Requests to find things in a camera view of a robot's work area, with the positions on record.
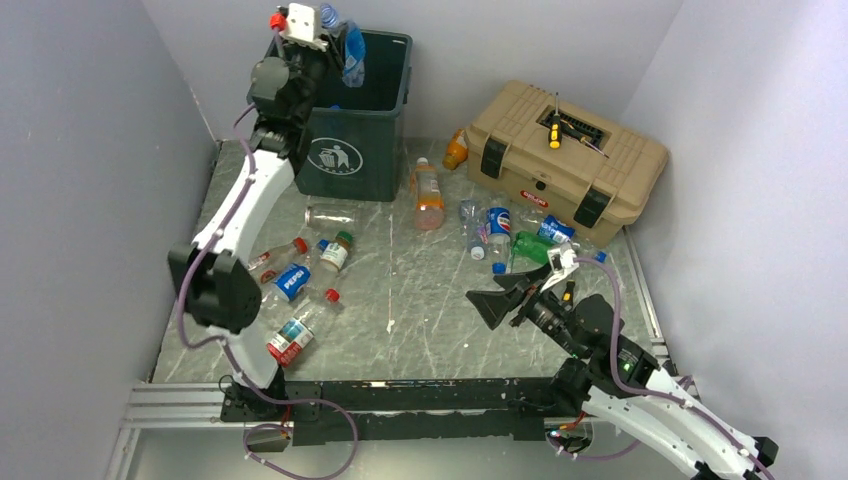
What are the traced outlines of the clear bottle red cap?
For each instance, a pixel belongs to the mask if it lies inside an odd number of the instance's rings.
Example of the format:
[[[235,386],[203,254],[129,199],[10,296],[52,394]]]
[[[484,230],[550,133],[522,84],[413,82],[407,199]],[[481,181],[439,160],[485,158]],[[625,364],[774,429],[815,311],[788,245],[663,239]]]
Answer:
[[[266,344],[278,365],[290,367],[313,340],[331,329],[342,310],[340,298],[336,289],[327,289],[321,295],[311,292],[296,304]]]

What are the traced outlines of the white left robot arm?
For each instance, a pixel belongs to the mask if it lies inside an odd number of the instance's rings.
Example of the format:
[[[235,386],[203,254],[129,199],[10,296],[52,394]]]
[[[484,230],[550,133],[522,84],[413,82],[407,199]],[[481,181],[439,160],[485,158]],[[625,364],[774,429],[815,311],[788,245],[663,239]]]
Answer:
[[[285,411],[288,394],[276,385],[281,369],[255,324],[261,288],[248,262],[270,210],[306,161],[309,118],[322,82],[344,71],[345,37],[321,30],[302,42],[276,33],[252,67],[247,107],[237,118],[254,115],[252,130],[233,126],[244,153],[237,179],[194,239],[168,253],[181,341],[191,350],[219,344],[234,380],[252,388],[248,407],[264,420]]]

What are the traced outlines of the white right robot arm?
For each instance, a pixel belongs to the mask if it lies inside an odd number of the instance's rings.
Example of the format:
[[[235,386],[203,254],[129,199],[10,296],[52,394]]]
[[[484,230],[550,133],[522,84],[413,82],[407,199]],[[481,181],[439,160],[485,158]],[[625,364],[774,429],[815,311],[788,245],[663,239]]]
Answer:
[[[513,327],[530,323],[565,351],[549,393],[560,413],[586,413],[613,424],[690,479],[772,476],[776,442],[731,427],[626,338],[618,300],[592,294],[568,302],[545,286],[566,277],[543,266],[498,275],[499,290],[470,290],[465,297],[489,329],[503,321]]]

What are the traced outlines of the crushed blue label bottle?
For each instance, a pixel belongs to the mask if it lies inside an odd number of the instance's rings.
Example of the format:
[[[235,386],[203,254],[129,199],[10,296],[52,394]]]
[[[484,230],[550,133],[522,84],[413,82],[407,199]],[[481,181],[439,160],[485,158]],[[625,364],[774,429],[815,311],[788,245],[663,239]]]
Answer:
[[[320,5],[323,28],[339,46],[343,57],[342,81],[350,88],[360,88],[365,81],[366,44],[359,26],[344,18],[329,3]]]

